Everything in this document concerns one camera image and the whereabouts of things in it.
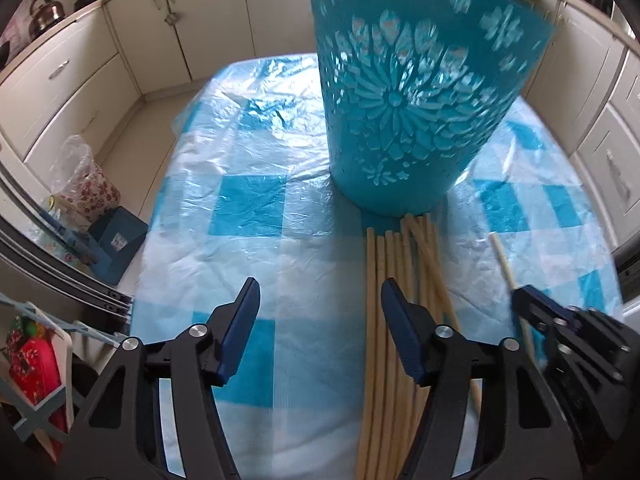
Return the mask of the white blue storage rack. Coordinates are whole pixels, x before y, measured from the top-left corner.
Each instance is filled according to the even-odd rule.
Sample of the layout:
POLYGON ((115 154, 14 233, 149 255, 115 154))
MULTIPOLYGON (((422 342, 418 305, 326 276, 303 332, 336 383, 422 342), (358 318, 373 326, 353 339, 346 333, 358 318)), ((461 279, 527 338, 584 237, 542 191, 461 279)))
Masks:
POLYGON ((31 302, 2 296, 1 305, 12 312, 1 337, 1 404, 17 412, 11 434, 20 450, 34 438, 56 463, 86 397, 78 386, 104 369, 124 336, 60 320, 31 302))

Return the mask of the dark blue box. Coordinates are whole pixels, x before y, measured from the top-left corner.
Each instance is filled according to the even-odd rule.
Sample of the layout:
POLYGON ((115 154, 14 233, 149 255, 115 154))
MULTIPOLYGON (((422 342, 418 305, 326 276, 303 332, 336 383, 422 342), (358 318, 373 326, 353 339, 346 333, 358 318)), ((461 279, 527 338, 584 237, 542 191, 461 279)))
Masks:
POLYGON ((97 263, 90 266, 98 280, 117 285, 142 246, 149 226, 128 209, 119 206, 107 211, 89 226, 96 242, 97 263))

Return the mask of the floral plastic bag bin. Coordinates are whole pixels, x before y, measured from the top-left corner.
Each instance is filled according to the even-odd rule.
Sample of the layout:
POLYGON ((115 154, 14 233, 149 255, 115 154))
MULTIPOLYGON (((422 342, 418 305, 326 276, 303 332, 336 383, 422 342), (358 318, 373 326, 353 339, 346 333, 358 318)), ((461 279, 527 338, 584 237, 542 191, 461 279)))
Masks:
POLYGON ((89 223, 120 205, 120 193, 79 135, 61 145, 50 169, 50 190, 89 223))

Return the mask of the blue white checkered tablecloth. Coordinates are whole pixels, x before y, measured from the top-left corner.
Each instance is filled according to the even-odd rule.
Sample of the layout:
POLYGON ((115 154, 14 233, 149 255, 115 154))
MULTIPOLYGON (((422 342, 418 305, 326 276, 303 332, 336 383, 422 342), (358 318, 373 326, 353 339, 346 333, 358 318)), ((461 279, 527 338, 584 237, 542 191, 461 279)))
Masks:
MULTIPOLYGON (((174 338, 262 292, 238 372, 215 391, 244 479, 350 479, 362 412, 364 232, 396 229, 337 191, 317 60, 234 64, 177 116, 150 222, 131 331, 174 338)), ((523 100, 433 211, 465 336, 515 332, 497 233, 516 280, 566 306, 620 316, 608 244, 574 168, 523 100)))

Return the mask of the turquoise perforated plastic basket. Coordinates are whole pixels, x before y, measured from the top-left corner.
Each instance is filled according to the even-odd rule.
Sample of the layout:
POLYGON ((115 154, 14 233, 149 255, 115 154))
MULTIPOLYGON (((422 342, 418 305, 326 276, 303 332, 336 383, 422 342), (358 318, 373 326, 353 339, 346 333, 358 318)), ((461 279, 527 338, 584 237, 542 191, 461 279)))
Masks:
POLYGON ((523 0, 310 0, 330 171, 374 214, 425 214, 520 94, 554 28, 523 0))

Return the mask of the metal kettle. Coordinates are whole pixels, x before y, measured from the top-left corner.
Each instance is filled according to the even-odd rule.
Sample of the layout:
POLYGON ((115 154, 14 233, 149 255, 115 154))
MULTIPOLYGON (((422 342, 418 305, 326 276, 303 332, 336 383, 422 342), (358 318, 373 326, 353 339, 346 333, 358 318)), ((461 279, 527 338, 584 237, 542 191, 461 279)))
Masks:
POLYGON ((58 0, 34 0, 29 7, 29 16, 29 38, 36 40, 64 20, 64 6, 58 0))

